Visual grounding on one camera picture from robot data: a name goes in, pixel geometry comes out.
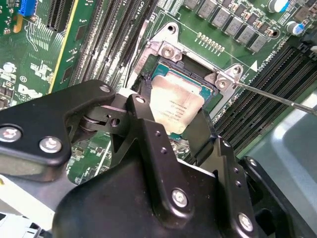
gray surface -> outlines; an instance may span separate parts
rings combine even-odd
[[[304,105],[317,109],[317,91]],[[247,155],[262,165],[317,234],[317,117],[294,110]]]

electronic component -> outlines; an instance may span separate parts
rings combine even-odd
[[[247,23],[252,26],[257,19],[258,19],[258,15],[256,15],[255,13],[252,13],[250,17],[248,18]]]
[[[197,15],[203,19],[207,19],[215,7],[215,2],[213,2],[212,0],[205,0],[199,8],[199,10],[197,11]]]
[[[311,6],[311,8],[309,8],[309,11],[312,14],[316,14],[317,13],[317,2],[313,6]]]
[[[233,3],[232,5],[231,5],[231,10],[233,11],[233,12],[235,12],[237,9],[238,9],[238,4],[236,4],[236,3]]]
[[[13,90],[10,89],[10,88],[7,88],[6,91],[5,91],[5,95],[12,98],[13,96]]]
[[[19,13],[22,16],[32,16],[35,12],[36,0],[22,0]]]
[[[6,108],[8,106],[8,100],[0,98],[0,108]]]
[[[47,27],[62,32],[65,30],[74,0],[52,0]]]
[[[237,34],[242,24],[243,22],[240,19],[238,19],[237,17],[234,17],[230,21],[228,26],[225,28],[224,32],[230,36],[235,36],[235,34]]]
[[[262,26],[259,28],[259,32],[265,34],[266,30],[270,27],[267,22],[264,22]]]
[[[299,36],[304,32],[304,25],[296,21],[290,21],[286,24],[286,31],[294,36]]]
[[[237,16],[242,16],[242,14],[244,13],[244,11],[246,10],[246,6],[244,6],[243,4],[240,4],[237,8],[237,10],[235,11],[235,14]]]
[[[252,38],[254,33],[255,33],[255,30],[252,27],[245,25],[238,32],[238,34],[236,36],[236,40],[237,40],[237,42],[246,45],[249,42],[249,40]]]
[[[307,3],[305,4],[305,6],[311,7],[314,5],[315,2],[316,2],[316,0],[308,0]]]
[[[151,109],[167,133],[182,134],[213,90],[159,63],[152,75]]]
[[[5,94],[6,87],[0,86],[0,94]]]
[[[190,10],[194,10],[196,5],[198,4],[199,0],[185,0],[184,1],[184,6],[187,7]]]
[[[288,5],[288,0],[270,0],[267,4],[267,9],[269,12],[285,12]]]
[[[82,156],[83,154],[84,154],[84,150],[83,150],[82,148],[80,148],[80,147],[76,147],[76,148],[75,148],[75,150],[74,150],[74,155],[75,155],[75,156],[80,157],[80,156]]]
[[[231,4],[232,0],[223,0],[221,5],[223,5],[225,8],[229,8],[229,5]]]
[[[65,72],[64,72],[64,75],[63,75],[63,78],[62,78],[62,82],[65,82],[70,76],[71,76],[71,74],[72,74],[72,72],[73,72],[73,68],[74,68],[74,66],[70,66],[70,67],[68,67],[66,70],[65,70]]]
[[[260,51],[260,49],[262,49],[266,42],[267,39],[264,36],[258,35],[256,39],[253,41],[253,43],[250,44],[249,49],[257,53]]]
[[[78,41],[84,38],[86,29],[87,29],[87,25],[82,25],[78,27],[75,41]]]
[[[223,27],[229,16],[230,13],[227,10],[225,10],[224,8],[219,8],[211,23],[212,25],[221,28]]]
[[[301,8],[298,9],[296,12],[294,18],[298,20],[299,22],[303,22],[306,20],[306,18],[310,15],[311,13],[309,12],[309,9],[305,6],[302,6]]]

metal bracket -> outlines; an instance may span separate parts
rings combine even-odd
[[[177,23],[169,22],[147,42],[146,48],[143,50],[129,78],[128,88],[132,87],[150,55],[162,56],[163,58],[169,59],[173,62],[182,60],[183,55],[186,55],[187,57],[218,74],[217,81],[214,82],[214,84],[220,91],[226,91],[230,86],[231,80],[240,79],[243,73],[243,67],[241,65],[235,64],[223,71],[221,68],[218,68],[212,63],[206,61],[198,54],[179,43],[178,36],[179,27]],[[210,75],[208,75],[207,79],[205,80],[210,82]]]

green circuit board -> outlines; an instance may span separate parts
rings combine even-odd
[[[100,32],[101,23],[96,19],[103,19],[110,2],[113,1],[73,0],[67,28],[56,32],[47,26],[50,0],[37,1],[34,15],[28,17],[22,17],[17,13],[20,1],[0,0],[0,86],[4,88],[4,91],[0,91],[0,108],[5,109],[81,82],[82,79],[73,78],[73,75],[81,66],[78,62],[83,49],[92,44],[91,39]],[[114,26],[127,16],[126,6],[129,1],[117,2],[119,4]],[[291,0],[283,13],[270,13],[267,10],[267,0],[233,0],[228,7],[222,6],[220,0],[215,1],[218,7],[225,8],[232,17],[236,16],[238,6],[245,6],[243,15],[238,17],[243,24],[247,24],[250,17],[256,16],[252,28],[265,38],[265,44],[259,52],[254,52],[250,50],[250,45],[238,43],[235,37],[226,35],[223,30],[213,26],[213,18],[201,18],[198,11],[203,2],[200,1],[193,9],[189,9],[184,6],[184,0],[159,0],[141,39],[139,55],[147,41],[165,24],[175,22],[179,27],[178,41],[182,45],[220,69],[225,70],[235,63],[242,65],[241,81],[248,83],[290,37],[285,30],[289,21],[301,22],[307,30],[315,26],[317,19],[316,14],[299,15],[305,0]],[[139,12],[142,11],[142,6],[142,3],[137,6]],[[261,31],[261,25],[264,24],[267,24],[267,28]],[[114,30],[109,34],[109,39],[104,39],[105,43],[100,49],[107,50],[107,46],[114,41],[111,38]],[[130,31],[127,31],[121,38],[128,42],[131,40],[129,34]],[[135,65],[139,55],[132,61],[132,65]],[[102,62],[102,54],[93,60]],[[157,57],[150,57],[143,72],[153,72],[157,61]],[[116,84],[117,89],[123,85],[124,80],[125,77]],[[211,111],[219,99],[220,96],[216,96],[205,105],[205,108]],[[213,119],[221,116],[223,110]],[[183,141],[179,141],[178,145],[173,146],[178,147],[175,149],[178,151],[178,158],[185,159],[190,154],[187,145],[182,143]],[[109,135],[104,133],[98,133],[91,140],[74,146],[73,155],[67,166],[70,180],[80,184],[108,169],[111,162],[109,147]]]

capacitor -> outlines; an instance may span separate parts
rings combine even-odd
[[[270,0],[267,4],[267,8],[269,12],[285,12],[288,5],[288,0]]]
[[[301,35],[304,29],[304,25],[302,23],[297,23],[296,21],[290,21],[286,24],[286,31],[294,36]]]

